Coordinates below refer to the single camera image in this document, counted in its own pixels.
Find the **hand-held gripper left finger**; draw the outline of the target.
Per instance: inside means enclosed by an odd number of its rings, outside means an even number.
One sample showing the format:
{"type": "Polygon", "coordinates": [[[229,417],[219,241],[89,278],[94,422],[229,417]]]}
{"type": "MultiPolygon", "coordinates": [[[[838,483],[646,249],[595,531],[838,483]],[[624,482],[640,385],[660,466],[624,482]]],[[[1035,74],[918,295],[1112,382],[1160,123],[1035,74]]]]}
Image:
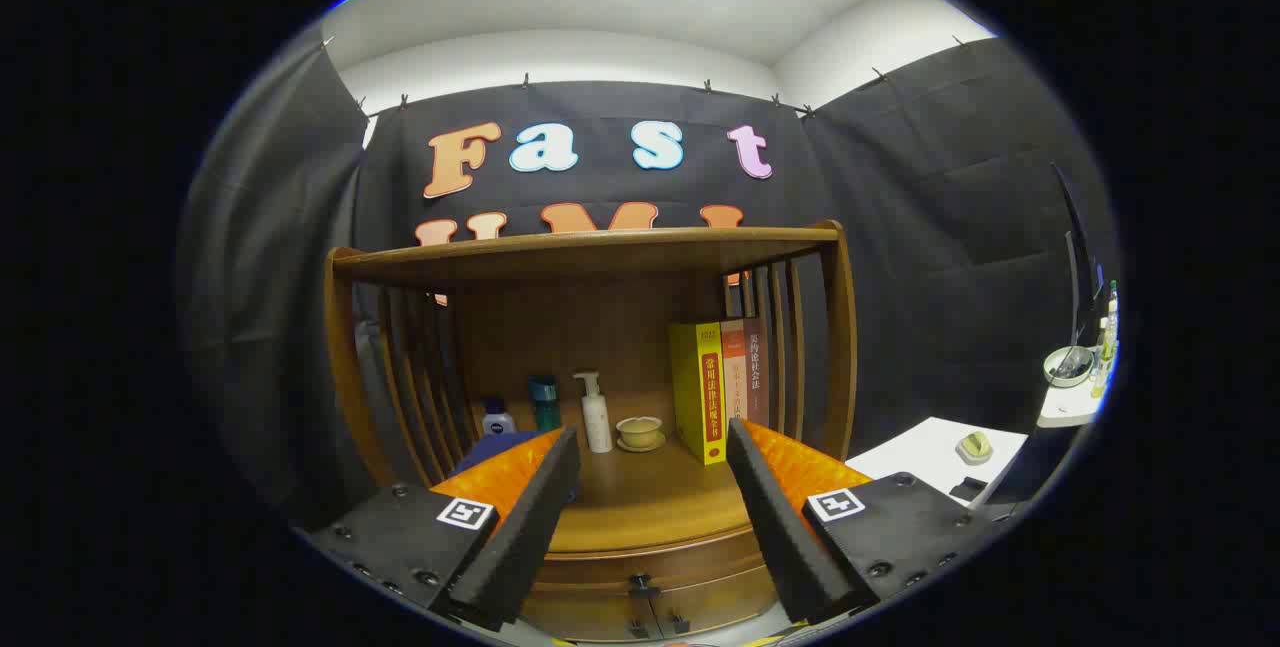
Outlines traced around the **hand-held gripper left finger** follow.
{"type": "Polygon", "coordinates": [[[394,483],[307,538],[415,612],[498,632],[521,614],[580,466],[576,429],[559,428],[434,487],[394,483]]]}

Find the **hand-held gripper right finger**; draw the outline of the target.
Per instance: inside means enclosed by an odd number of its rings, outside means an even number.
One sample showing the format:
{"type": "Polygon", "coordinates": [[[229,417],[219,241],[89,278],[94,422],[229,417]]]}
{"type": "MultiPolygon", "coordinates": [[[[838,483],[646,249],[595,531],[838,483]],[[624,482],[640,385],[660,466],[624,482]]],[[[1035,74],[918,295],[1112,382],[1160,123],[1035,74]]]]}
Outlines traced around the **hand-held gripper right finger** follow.
{"type": "Polygon", "coordinates": [[[740,418],[726,459],[780,602],[817,624],[911,593],[978,555],[1001,525],[909,471],[872,479],[740,418]]]}

